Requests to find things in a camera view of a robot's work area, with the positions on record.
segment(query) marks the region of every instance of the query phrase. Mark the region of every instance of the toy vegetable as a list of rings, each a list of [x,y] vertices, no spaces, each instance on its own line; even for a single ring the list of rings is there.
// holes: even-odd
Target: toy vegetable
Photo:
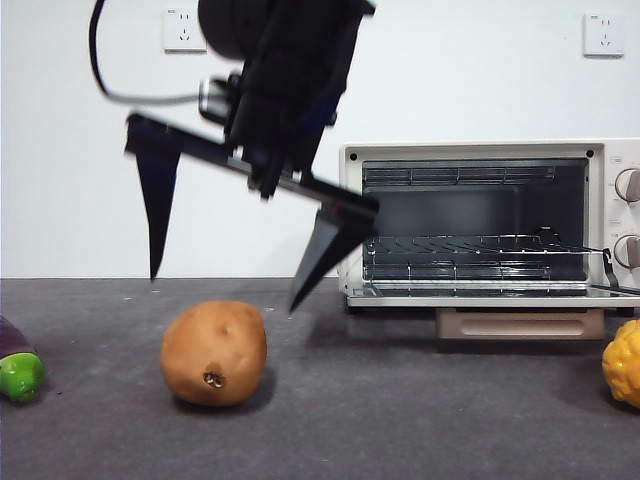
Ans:
[[[640,408],[640,320],[618,329],[604,351],[602,369],[614,398]]]
[[[179,398],[222,407],[243,402],[258,388],[266,356],[258,310],[219,300],[194,305],[167,328],[160,367]]]
[[[38,393],[44,366],[20,330],[0,316],[0,392],[13,402],[29,402]]]

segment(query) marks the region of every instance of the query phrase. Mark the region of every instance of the green eggplant stem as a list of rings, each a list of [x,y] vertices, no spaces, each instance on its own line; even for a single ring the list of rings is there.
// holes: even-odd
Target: green eggplant stem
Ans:
[[[0,392],[12,402],[33,400],[44,378],[44,365],[34,353],[14,353],[0,360]]]

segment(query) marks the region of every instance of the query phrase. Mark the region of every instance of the yellow squash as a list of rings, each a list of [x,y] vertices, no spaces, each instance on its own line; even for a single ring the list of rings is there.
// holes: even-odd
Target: yellow squash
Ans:
[[[618,329],[604,351],[602,369],[614,398],[640,408],[640,320]]]

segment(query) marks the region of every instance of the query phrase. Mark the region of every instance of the robotic arm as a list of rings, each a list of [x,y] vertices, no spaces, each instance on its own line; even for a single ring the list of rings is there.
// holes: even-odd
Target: robotic arm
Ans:
[[[115,101],[162,103],[106,88],[95,40],[103,4],[96,3],[89,36],[98,86]],[[222,144],[141,114],[129,117],[126,150],[138,163],[151,278],[164,252],[182,152],[247,175],[249,187],[264,199],[279,186],[321,202],[292,286],[291,310],[373,233],[378,209],[374,199],[319,181],[311,173],[324,129],[336,121],[360,22],[373,13],[366,0],[200,0],[198,17],[207,43],[244,65],[242,72],[226,80],[207,80],[200,87],[200,113],[224,127]]]

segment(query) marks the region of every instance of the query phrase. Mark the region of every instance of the oven foot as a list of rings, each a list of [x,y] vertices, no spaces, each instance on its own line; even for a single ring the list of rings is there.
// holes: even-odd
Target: oven foot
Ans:
[[[618,307],[616,308],[616,315],[623,318],[635,317],[636,309],[633,307]]]
[[[439,308],[436,334],[441,340],[598,340],[604,311]]]
[[[362,313],[363,309],[364,307],[352,307],[349,305],[349,299],[346,296],[344,297],[344,313],[347,315],[358,315]]]

